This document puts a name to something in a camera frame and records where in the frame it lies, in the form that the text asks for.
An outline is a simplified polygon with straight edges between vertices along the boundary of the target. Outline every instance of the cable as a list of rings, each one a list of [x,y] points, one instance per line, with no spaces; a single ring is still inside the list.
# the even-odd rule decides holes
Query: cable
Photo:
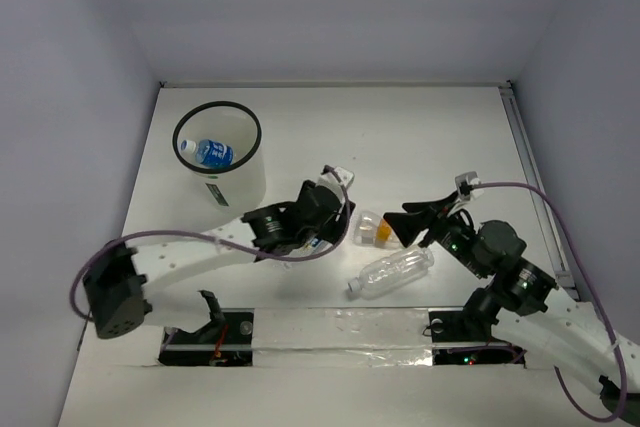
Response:
[[[461,218],[464,218],[465,223],[467,224],[467,226],[469,228],[471,228],[472,230],[475,230],[475,226],[473,224],[473,219],[471,218],[471,214],[469,213],[469,211],[467,209],[460,209],[458,211],[458,216],[460,216]]]
[[[173,340],[173,338],[176,336],[177,333],[178,333],[178,329],[171,329],[171,333],[167,336],[167,340],[165,340],[160,346],[160,353],[167,350],[167,347],[169,346],[169,344],[171,343],[171,341]]]
[[[454,353],[463,353],[463,352],[483,352],[485,350],[505,350],[507,352],[511,352],[511,354],[513,355],[513,359],[509,362],[509,364],[517,364],[520,359],[522,359],[522,357],[524,357],[524,354],[527,353],[526,350],[523,350],[522,352],[518,353],[518,351],[512,346],[512,345],[491,345],[491,344],[486,344],[480,347],[453,347],[451,349],[447,349],[447,353],[449,354],[454,354]]]
[[[472,186],[472,189],[491,189],[495,187],[517,187],[520,189],[527,189],[527,190],[530,190],[531,192],[538,194],[540,198],[544,200],[546,204],[549,206],[549,208],[553,212],[553,215],[558,221],[558,224],[560,225],[560,228],[562,229],[562,232],[564,233],[564,236],[567,239],[567,245],[569,246],[571,255],[573,255],[573,258],[576,261],[576,266],[578,267],[578,270],[580,271],[580,274],[584,278],[584,282],[587,285],[589,292],[591,293],[591,297],[593,298],[593,303],[596,305],[596,308],[598,309],[598,311],[600,312],[600,315],[602,316],[602,323],[604,324],[604,328],[607,331],[607,335],[609,336],[611,345],[615,346],[613,349],[613,354],[616,358],[616,362],[618,363],[618,368],[620,369],[620,399],[618,400],[618,405],[616,407],[616,410],[608,417],[596,417],[594,415],[591,415],[589,412],[584,410],[580,405],[578,405],[576,400],[571,396],[571,393],[567,389],[564,379],[562,378],[562,374],[560,374],[560,369],[558,369],[557,367],[555,367],[556,376],[558,377],[558,381],[560,382],[560,387],[562,388],[562,391],[565,393],[565,395],[569,399],[569,402],[571,402],[571,405],[573,405],[578,410],[578,412],[580,412],[582,415],[584,415],[585,417],[587,417],[588,419],[594,422],[601,422],[601,423],[613,422],[624,413],[625,404],[627,401],[627,371],[624,366],[624,358],[622,357],[622,351],[620,350],[620,346],[618,345],[618,341],[616,338],[616,331],[613,328],[613,324],[609,320],[609,316],[607,315],[604,309],[604,305],[602,305],[600,296],[596,292],[595,286],[591,280],[591,277],[589,276],[589,273],[585,270],[582,260],[580,260],[578,251],[575,247],[573,239],[571,238],[571,235],[569,234],[569,229],[567,228],[567,225],[562,215],[560,214],[560,211],[553,204],[553,202],[551,202],[551,199],[549,199],[547,194],[545,194],[542,190],[538,189],[537,187],[534,187],[533,185],[525,184],[522,182],[489,182],[486,184],[483,183],[483,184],[474,185]]]
[[[347,230],[349,226],[348,219],[351,218],[351,204],[349,203],[349,194],[347,193],[347,188],[342,183],[342,179],[340,179],[340,175],[336,172],[336,170],[333,167],[326,166],[325,168],[331,175],[333,175],[336,178],[336,180],[338,181],[338,185],[342,190],[342,195],[344,197],[344,210],[345,210],[344,215],[347,218],[347,226],[345,227],[344,232],[342,232],[342,235],[340,235],[336,243],[333,244],[328,249],[323,250],[322,252],[316,252],[315,254],[307,255],[305,257],[287,257],[287,256],[269,254],[267,252],[261,252],[258,249],[254,249],[253,247],[247,247],[246,245],[237,244],[235,242],[231,242],[230,240],[220,239],[214,235],[199,234],[197,232],[189,232],[187,230],[143,230],[141,232],[135,232],[133,234],[123,235],[118,239],[114,239],[110,241],[104,247],[102,247],[102,249],[100,249],[98,252],[93,254],[89,260],[87,260],[87,262],[82,266],[82,268],[76,274],[71,284],[71,289],[69,290],[69,304],[71,305],[71,310],[73,310],[73,312],[78,317],[86,321],[91,322],[93,320],[88,313],[85,314],[78,307],[78,302],[76,300],[78,285],[80,284],[82,277],[84,277],[84,275],[91,269],[93,264],[95,264],[103,255],[105,255],[114,247],[122,244],[123,242],[128,242],[129,240],[133,240],[133,239],[140,239],[143,237],[156,237],[156,236],[185,237],[190,239],[202,240],[204,242],[212,242],[214,244],[220,244],[225,247],[230,247],[232,249],[245,252],[247,254],[255,255],[260,259],[272,259],[272,260],[278,260],[281,262],[307,262],[309,260],[316,260],[321,257],[324,257],[325,255],[329,255],[331,252],[333,252],[338,248],[338,246],[342,243],[342,241],[347,236]]]
[[[229,324],[224,324],[224,327],[222,328],[222,333],[220,334],[220,338],[218,339],[218,341],[216,342],[216,346],[215,349],[213,350],[213,357],[212,359],[218,359],[220,358],[220,347],[222,346],[222,344],[224,343],[224,338],[227,335],[227,331],[229,330]]]

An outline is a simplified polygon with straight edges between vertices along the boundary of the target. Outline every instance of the white wall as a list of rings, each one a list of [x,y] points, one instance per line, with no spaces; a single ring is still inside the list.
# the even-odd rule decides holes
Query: white wall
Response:
[[[498,80],[560,0],[121,0],[163,80]]]
[[[542,180],[604,304],[640,341],[640,1],[566,0],[519,76]]]
[[[0,423],[56,425],[73,275],[122,226],[157,82],[111,0],[0,0]]]

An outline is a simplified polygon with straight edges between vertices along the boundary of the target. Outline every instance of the orange object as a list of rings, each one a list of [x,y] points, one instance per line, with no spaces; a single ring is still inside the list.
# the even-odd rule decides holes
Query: orange object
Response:
[[[380,221],[380,225],[378,225],[376,240],[386,242],[387,240],[389,240],[389,237],[391,237],[392,232],[393,230],[391,229],[391,226],[387,223],[386,220],[383,219],[382,221]]]
[[[213,357],[215,359],[222,357],[222,354],[220,353],[220,346],[224,343],[224,337],[227,335],[227,330],[229,330],[229,324],[224,325],[222,332],[220,333],[220,338],[218,339],[218,342],[216,342],[216,348],[213,351]]]

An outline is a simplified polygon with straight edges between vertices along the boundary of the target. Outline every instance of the plastic bottle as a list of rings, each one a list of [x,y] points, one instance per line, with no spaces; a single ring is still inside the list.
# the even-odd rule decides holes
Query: plastic bottle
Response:
[[[402,248],[400,239],[391,226],[378,214],[363,210],[358,216],[353,241],[358,245],[373,246],[380,249],[397,250]]]
[[[380,297],[424,277],[433,264],[429,248],[409,247],[367,265],[349,281],[349,291],[365,298]]]
[[[180,151],[185,155],[193,155],[196,162],[205,167],[219,169],[233,162],[231,147],[209,139],[203,139],[197,144],[193,140],[183,140]]]

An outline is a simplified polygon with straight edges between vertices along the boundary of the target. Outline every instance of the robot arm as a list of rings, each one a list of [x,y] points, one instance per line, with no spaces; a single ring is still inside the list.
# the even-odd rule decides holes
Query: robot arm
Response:
[[[263,258],[304,260],[335,244],[348,227],[347,210],[355,207],[349,203],[347,208],[343,194],[353,179],[345,169],[325,169],[317,182],[303,183],[297,200],[247,212],[200,235],[209,242],[179,240],[139,247],[122,243],[110,249],[82,278],[98,337],[119,337],[143,322],[189,332],[198,329],[194,335],[199,339],[214,336],[224,317],[213,293],[194,291],[202,297],[198,314],[181,312],[163,291],[221,267]],[[254,248],[243,247],[251,243]]]
[[[540,355],[570,373],[605,407],[615,411],[621,388],[620,369],[604,324],[591,309],[580,307],[555,279],[522,253],[526,243],[506,222],[485,222],[476,231],[464,211],[473,198],[475,173],[456,179],[458,190],[436,202],[403,204],[403,213],[384,219],[407,247],[427,230],[420,246],[440,244],[479,279],[491,278],[469,298],[449,325],[439,328],[493,337]],[[640,347],[617,335],[626,366],[627,398],[621,418],[640,426]]]

